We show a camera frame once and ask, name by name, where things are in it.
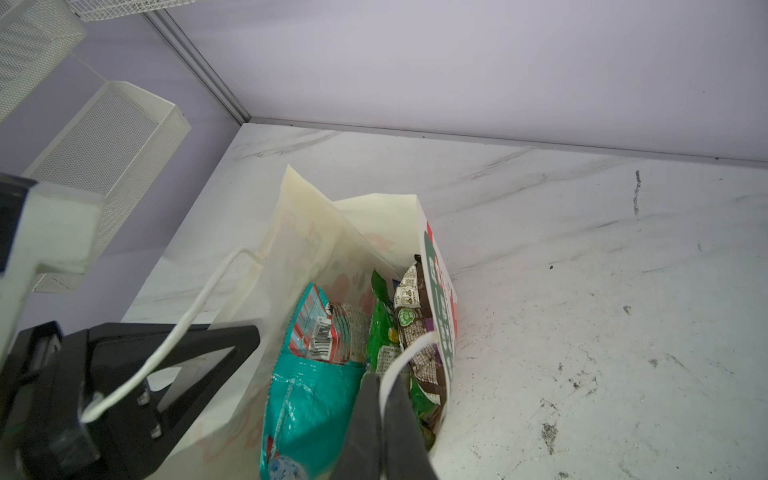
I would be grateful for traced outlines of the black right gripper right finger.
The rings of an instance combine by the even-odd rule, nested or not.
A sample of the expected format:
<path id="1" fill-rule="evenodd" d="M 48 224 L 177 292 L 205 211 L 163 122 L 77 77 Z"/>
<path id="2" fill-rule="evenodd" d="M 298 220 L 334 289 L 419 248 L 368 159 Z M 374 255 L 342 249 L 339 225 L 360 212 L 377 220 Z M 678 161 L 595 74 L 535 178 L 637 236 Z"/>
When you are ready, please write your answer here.
<path id="1" fill-rule="evenodd" d="M 382 428 L 383 468 L 386 479 L 438 478 L 428 457 L 405 382 L 401 378 L 395 381 L 387 397 Z"/>

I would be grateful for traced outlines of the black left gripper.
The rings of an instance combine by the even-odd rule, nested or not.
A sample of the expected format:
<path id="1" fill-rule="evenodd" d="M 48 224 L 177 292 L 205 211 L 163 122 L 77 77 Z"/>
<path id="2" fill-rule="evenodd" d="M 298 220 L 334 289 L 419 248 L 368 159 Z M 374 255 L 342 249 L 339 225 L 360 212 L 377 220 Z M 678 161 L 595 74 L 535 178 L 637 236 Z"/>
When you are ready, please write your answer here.
<path id="1" fill-rule="evenodd" d="M 169 324 L 107 323 L 66 335 L 55 321 L 25 329 L 1 375 L 3 415 L 15 469 L 28 479 L 145 479 L 150 441 L 179 441 L 260 344 L 253 325 L 194 325 L 152 373 L 219 355 L 181 392 L 147 378 L 96 419 L 93 403 L 125 385 L 161 345 Z"/>

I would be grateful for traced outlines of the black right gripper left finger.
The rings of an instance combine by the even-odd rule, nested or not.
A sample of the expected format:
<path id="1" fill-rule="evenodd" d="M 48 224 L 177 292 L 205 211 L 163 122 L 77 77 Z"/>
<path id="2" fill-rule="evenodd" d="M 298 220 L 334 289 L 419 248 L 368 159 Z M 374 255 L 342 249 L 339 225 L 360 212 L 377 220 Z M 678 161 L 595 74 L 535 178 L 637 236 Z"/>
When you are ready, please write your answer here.
<path id="1" fill-rule="evenodd" d="M 379 376 L 366 373 L 331 480 L 377 480 L 381 476 L 381 416 Z"/>

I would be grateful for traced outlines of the teal green Fox's candy bag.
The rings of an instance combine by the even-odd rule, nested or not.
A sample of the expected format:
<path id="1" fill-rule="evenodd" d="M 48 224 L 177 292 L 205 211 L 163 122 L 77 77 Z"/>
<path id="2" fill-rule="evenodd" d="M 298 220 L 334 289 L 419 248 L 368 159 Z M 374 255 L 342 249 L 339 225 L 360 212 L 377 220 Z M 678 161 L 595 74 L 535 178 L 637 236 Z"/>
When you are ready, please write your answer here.
<path id="1" fill-rule="evenodd" d="M 370 315 L 306 286 L 273 369 L 264 414 L 263 479 L 320 479 L 340 454 L 361 378 Z"/>

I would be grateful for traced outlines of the green yellow Fox's candy bag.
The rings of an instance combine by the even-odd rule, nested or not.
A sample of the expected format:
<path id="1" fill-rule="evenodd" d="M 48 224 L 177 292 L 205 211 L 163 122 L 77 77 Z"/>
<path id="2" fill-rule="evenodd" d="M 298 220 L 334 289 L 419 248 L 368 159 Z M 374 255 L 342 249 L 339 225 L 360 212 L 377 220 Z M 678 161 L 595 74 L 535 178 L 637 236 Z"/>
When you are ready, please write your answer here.
<path id="1" fill-rule="evenodd" d="M 395 312 L 389 296 L 387 281 L 374 270 L 371 276 L 371 290 L 374 295 L 374 307 L 366 346 L 366 368 L 383 376 L 391 363 L 403 351 Z M 436 441 L 434 432 L 440 407 L 426 392 L 414 375 L 412 366 L 407 368 L 409 397 L 413 411 L 419 419 L 420 431 L 427 451 L 430 451 Z"/>

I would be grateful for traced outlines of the brown chocolate bar wrapper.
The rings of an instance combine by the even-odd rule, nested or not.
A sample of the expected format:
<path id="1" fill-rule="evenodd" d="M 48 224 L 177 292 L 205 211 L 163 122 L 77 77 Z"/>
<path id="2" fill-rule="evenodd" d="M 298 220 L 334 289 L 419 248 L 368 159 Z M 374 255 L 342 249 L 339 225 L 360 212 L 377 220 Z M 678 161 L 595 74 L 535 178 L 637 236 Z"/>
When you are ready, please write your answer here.
<path id="1" fill-rule="evenodd" d="M 401 345 L 409 348 L 416 340 L 435 332 L 421 256 L 413 263 L 395 289 L 394 307 Z M 435 405 L 447 400 L 447 380 L 436 344 L 422 348 L 409 361 L 412 376 L 423 395 Z"/>

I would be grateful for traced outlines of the white flowered paper bag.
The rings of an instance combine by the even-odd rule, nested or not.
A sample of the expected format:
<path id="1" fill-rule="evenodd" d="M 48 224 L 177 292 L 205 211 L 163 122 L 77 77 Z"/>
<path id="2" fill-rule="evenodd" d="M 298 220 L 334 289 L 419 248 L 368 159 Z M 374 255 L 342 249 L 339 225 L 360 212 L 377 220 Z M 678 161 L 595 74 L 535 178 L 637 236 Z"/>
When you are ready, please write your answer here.
<path id="1" fill-rule="evenodd" d="M 261 245 L 247 252 L 252 266 L 238 291 L 214 319 L 213 329 L 254 325 L 260 334 L 256 365 L 243 367 L 249 385 L 236 397 L 231 419 L 219 426 L 195 420 L 145 479 L 263 479 L 260 474 L 264 414 L 281 344 L 290 317 L 306 286 L 316 284 L 332 302 L 352 305 L 370 315 L 374 307 L 371 276 L 376 270 L 395 289 L 414 256 L 422 260 L 435 332 L 403 349 L 379 376 L 381 476 L 383 417 L 387 397 L 398 378 L 408 389 L 410 359 L 436 344 L 447 380 L 447 400 L 434 432 L 440 432 L 450 402 L 455 369 L 458 306 L 433 231 L 417 197 L 370 194 L 329 200 L 295 170 L 288 169 L 278 204 Z"/>

